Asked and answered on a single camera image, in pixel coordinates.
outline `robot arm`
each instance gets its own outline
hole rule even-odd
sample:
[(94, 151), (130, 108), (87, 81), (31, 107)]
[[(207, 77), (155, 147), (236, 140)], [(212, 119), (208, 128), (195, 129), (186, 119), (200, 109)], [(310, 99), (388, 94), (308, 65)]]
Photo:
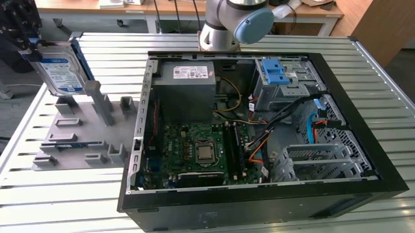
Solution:
[(274, 14), (267, 0), (208, 0), (199, 45), (207, 51), (235, 51), (268, 33)]
[(39, 40), (42, 21), (35, 0), (0, 0), (0, 49), (20, 51), (38, 62), (42, 55), (32, 42)]

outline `table leg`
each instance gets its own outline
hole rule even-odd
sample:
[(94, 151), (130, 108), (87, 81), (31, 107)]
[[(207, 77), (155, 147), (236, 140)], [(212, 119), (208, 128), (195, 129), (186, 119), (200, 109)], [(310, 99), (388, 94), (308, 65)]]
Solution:
[(158, 33), (158, 18), (155, 15), (146, 16), (148, 33)]
[(8, 89), (8, 87), (3, 84), (1, 81), (0, 81), (0, 97), (4, 100), (9, 100), (14, 97), (14, 92), (11, 91), (11, 89)]
[(319, 36), (330, 36), (331, 31), (336, 25), (338, 18), (326, 18), (326, 23), (319, 31)]
[(63, 26), (63, 19), (62, 18), (55, 18), (54, 22), (55, 22), (56, 27), (60, 28)]

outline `power supply label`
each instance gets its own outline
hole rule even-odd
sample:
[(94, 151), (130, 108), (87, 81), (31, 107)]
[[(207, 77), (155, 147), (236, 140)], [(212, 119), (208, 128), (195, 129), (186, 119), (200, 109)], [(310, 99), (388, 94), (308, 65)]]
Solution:
[(82, 83), (75, 74), (75, 69), (71, 67), (67, 59), (44, 58), (40, 65), (58, 89), (67, 92), (83, 90)]
[(175, 67), (174, 79), (207, 79), (208, 67)]

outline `hard drive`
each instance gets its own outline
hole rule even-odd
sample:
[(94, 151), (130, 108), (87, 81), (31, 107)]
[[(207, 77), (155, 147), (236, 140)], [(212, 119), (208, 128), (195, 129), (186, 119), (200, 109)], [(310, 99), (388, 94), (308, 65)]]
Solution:
[(84, 85), (94, 80), (79, 42), (72, 38), (68, 42), (44, 42), (38, 45), (43, 56), (40, 62), (32, 62), (43, 78), (51, 94), (68, 96), (86, 94)]

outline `yellow cable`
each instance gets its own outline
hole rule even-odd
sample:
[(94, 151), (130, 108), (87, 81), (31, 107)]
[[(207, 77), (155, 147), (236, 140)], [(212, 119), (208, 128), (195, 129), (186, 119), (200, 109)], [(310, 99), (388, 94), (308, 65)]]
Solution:
[(230, 112), (232, 111), (234, 109), (236, 109), (240, 105), (240, 102), (242, 102), (242, 95), (240, 95), (240, 92), (239, 92), (239, 89), (238, 87), (235, 86), (235, 84), (226, 78), (220, 78), (223, 80), (226, 80), (228, 82), (228, 84), (235, 88), (236, 92), (238, 92), (238, 96), (239, 96), (239, 100), (238, 100), (238, 104), (232, 107), (232, 108), (228, 108), (228, 109), (218, 109), (218, 110), (214, 110), (214, 112)]

